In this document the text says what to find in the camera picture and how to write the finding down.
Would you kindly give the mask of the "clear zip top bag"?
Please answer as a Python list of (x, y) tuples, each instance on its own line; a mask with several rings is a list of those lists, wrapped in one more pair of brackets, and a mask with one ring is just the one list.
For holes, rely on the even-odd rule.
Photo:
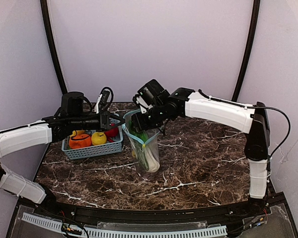
[(133, 110), (123, 116), (125, 123), (122, 129), (127, 135), (132, 151), (135, 153), (136, 170), (139, 175), (146, 176), (156, 173), (160, 168), (157, 137), (158, 129), (149, 129), (140, 133), (136, 132), (132, 125), (132, 116), (141, 113), (141, 110)]

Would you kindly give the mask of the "orange fruit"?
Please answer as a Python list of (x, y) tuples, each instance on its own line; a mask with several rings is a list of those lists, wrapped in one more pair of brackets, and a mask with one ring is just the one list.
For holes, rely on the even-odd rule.
[(91, 145), (92, 145), (91, 136), (86, 133), (72, 136), (69, 139), (69, 147), (71, 149), (80, 149), (80, 148), (89, 147)]

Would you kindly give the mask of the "white garlic bulb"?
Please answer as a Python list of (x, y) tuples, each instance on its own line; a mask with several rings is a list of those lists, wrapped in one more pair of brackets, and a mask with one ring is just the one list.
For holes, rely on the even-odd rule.
[(148, 173), (155, 173), (160, 167), (159, 154), (157, 148), (157, 136), (159, 132), (155, 130), (136, 132), (132, 121), (128, 122), (128, 137), (132, 149), (136, 153), (139, 165)]

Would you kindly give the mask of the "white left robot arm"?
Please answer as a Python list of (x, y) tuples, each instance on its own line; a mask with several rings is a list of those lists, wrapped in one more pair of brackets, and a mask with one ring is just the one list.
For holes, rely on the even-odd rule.
[[(107, 110), (110, 103), (108, 96), (112, 95), (109, 89), (104, 89), (99, 96), (100, 109), (88, 112), (83, 110), (88, 99), (82, 92), (68, 92), (62, 96), (61, 106), (50, 117), (36, 122), (0, 131), (0, 159), (13, 152), (40, 144), (58, 142), (74, 130), (108, 131), (114, 128), (111, 120), (116, 119), (119, 125), (125, 121)], [(15, 196), (41, 204), (48, 199), (48, 189), (36, 182), (11, 171), (0, 163), (0, 188)]]

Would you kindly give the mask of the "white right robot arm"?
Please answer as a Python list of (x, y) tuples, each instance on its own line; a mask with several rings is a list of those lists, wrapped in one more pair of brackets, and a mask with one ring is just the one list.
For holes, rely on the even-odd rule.
[(270, 125), (261, 102), (237, 103), (206, 95), (202, 90), (180, 87), (169, 93), (155, 79), (141, 87), (133, 97), (140, 112), (132, 116), (137, 132), (160, 128), (177, 117), (197, 118), (220, 123), (246, 135), (244, 153), (250, 166), (249, 196), (263, 199), (267, 190), (270, 160)]

